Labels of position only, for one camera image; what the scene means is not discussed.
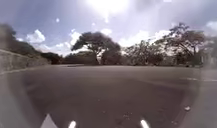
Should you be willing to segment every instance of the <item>road marking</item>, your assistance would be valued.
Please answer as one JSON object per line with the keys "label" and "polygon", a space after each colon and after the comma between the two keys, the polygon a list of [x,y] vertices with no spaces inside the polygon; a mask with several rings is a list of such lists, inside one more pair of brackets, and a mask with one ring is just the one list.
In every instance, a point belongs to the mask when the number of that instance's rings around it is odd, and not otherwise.
{"label": "road marking", "polygon": [[217,82],[217,79],[197,79],[197,78],[181,78],[181,79],[190,80],[190,81]]}
{"label": "road marking", "polygon": [[217,80],[215,80],[215,79],[207,79],[207,80],[203,80],[203,81],[205,81],[205,82],[217,82]]}
{"label": "road marking", "polygon": [[39,69],[39,68],[43,68],[43,67],[46,68],[46,67],[50,67],[50,66],[51,65],[44,65],[44,66],[37,66],[37,67],[31,67],[31,68],[17,69],[17,70],[12,70],[12,71],[5,71],[5,72],[1,72],[0,75],[22,72],[22,71],[28,71],[28,70],[35,70],[35,69]]}
{"label": "road marking", "polygon": [[45,120],[43,121],[43,124],[40,128],[57,128],[57,126],[54,124],[50,115],[47,114],[47,116],[46,116]]}
{"label": "road marking", "polygon": [[71,121],[70,125],[68,128],[75,128],[76,126],[76,122],[75,121]]}
{"label": "road marking", "polygon": [[142,128],[150,128],[148,123],[145,120],[141,120],[141,126]]}
{"label": "road marking", "polygon": [[181,78],[181,79],[183,79],[183,80],[191,80],[191,81],[197,81],[198,80],[196,78]]}

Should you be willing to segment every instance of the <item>tree canopy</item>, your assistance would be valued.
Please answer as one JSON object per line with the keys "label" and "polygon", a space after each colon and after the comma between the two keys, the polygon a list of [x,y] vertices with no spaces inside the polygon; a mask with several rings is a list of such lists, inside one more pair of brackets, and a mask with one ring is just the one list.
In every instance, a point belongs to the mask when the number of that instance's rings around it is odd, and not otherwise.
{"label": "tree canopy", "polygon": [[100,32],[83,33],[71,50],[78,50],[84,46],[96,55],[101,53],[102,50],[120,50],[120,46],[117,43]]}

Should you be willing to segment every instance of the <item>green foliage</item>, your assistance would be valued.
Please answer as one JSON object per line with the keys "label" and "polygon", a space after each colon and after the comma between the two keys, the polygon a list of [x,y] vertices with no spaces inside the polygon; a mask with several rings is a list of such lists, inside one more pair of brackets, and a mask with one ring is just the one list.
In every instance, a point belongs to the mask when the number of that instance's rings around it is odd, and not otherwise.
{"label": "green foliage", "polygon": [[102,50],[120,50],[120,46],[117,43],[113,42],[110,37],[100,32],[83,33],[71,50],[78,50],[84,46],[96,55],[101,53]]}
{"label": "green foliage", "polygon": [[141,41],[125,49],[126,57],[130,59],[131,65],[159,65],[163,60],[161,45],[149,44],[149,42]]}
{"label": "green foliage", "polygon": [[41,53],[40,54],[43,58],[47,59],[51,62],[51,64],[60,64],[62,57],[55,53]]}
{"label": "green foliage", "polygon": [[39,52],[27,42],[17,41],[15,34],[16,32],[12,27],[7,24],[0,24],[0,49],[25,56],[39,55]]}
{"label": "green foliage", "polygon": [[166,50],[172,50],[176,54],[176,60],[179,57],[189,57],[194,65],[197,60],[197,49],[205,42],[205,36],[202,31],[190,30],[189,26],[184,23],[174,26],[170,29],[170,33],[162,39],[157,40],[156,44],[162,44]]}
{"label": "green foliage", "polygon": [[105,51],[101,57],[101,63],[103,65],[120,65],[121,54],[119,51]]}
{"label": "green foliage", "polygon": [[98,61],[95,59],[95,54],[91,51],[79,52],[76,54],[69,54],[63,59],[63,64],[89,64],[97,65]]}

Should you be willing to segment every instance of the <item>white line marking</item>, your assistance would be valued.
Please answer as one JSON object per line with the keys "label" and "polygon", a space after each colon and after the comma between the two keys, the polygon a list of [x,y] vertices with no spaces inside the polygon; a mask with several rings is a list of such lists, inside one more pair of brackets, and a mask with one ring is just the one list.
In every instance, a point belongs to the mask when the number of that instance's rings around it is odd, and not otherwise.
{"label": "white line marking", "polygon": [[183,80],[190,80],[190,81],[204,81],[204,82],[217,82],[217,79],[196,79],[196,78],[181,78]]}
{"label": "white line marking", "polygon": [[148,123],[145,120],[141,120],[141,126],[142,128],[150,128]]}
{"label": "white line marking", "polygon": [[70,125],[68,128],[75,128],[76,126],[76,122],[75,121],[71,121]]}
{"label": "white line marking", "polygon": [[197,81],[198,80],[196,78],[181,78],[181,79],[183,79],[183,80],[192,80],[192,81]]}
{"label": "white line marking", "polygon": [[215,79],[207,79],[207,80],[203,80],[203,81],[205,81],[205,82],[217,82],[217,80],[215,80]]}
{"label": "white line marking", "polygon": [[46,116],[45,120],[43,121],[43,124],[40,128],[57,128],[57,126],[54,124],[50,115],[47,114],[47,116]]}

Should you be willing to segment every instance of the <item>tree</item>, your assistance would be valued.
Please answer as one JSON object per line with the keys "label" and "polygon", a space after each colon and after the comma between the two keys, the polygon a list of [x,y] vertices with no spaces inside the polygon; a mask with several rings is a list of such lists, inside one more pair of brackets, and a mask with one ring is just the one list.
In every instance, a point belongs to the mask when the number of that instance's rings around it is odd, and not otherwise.
{"label": "tree", "polygon": [[69,54],[63,59],[63,64],[95,64],[94,54],[91,51],[82,51]]}
{"label": "tree", "polygon": [[59,56],[58,54],[55,53],[41,53],[41,56],[45,59],[47,59],[48,61],[51,62],[51,64],[60,64],[60,61],[62,59],[61,56]]}
{"label": "tree", "polygon": [[16,40],[15,34],[12,27],[0,24],[0,49],[25,56],[39,56],[39,52],[29,43]]}
{"label": "tree", "polygon": [[148,57],[149,42],[141,41],[139,44],[125,48],[127,58],[131,65],[145,65]]}
{"label": "tree", "polygon": [[121,53],[119,51],[108,50],[102,54],[101,63],[103,65],[121,64]]}
{"label": "tree", "polygon": [[165,49],[173,50],[175,53],[184,52],[189,56],[193,56],[193,64],[196,63],[196,54],[199,46],[205,41],[202,31],[190,30],[189,26],[184,23],[174,26],[170,29],[170,33],[162,39],[157,40],[156,44],[163,44]]}
{"label": "tree", "polygon": [[210,57],[212,57],[214,59],[214,62],[217,66],[217,37],[213,36],[213,37],[207,37],[206,38],[206,45],[204,45],[203,48],[203,57],[205,56],[204,54],[208,54]]}
{"label": "tree", "polygon": [[96,64],[98,64],[97,56],[103,52],[108,50],[119,51],[120,46],[113,42],[113,40],[100,33],[100,32],[86,32],[83,33],[77,42],[74,44],[71,50],[78,50],[82,47],[86,47],[94,54],[94,59],[96,60]]}
{"label": "tree", "polygon": [[132,65],[159,65],[163,60],[161,45],[141,41],[125,49]]}

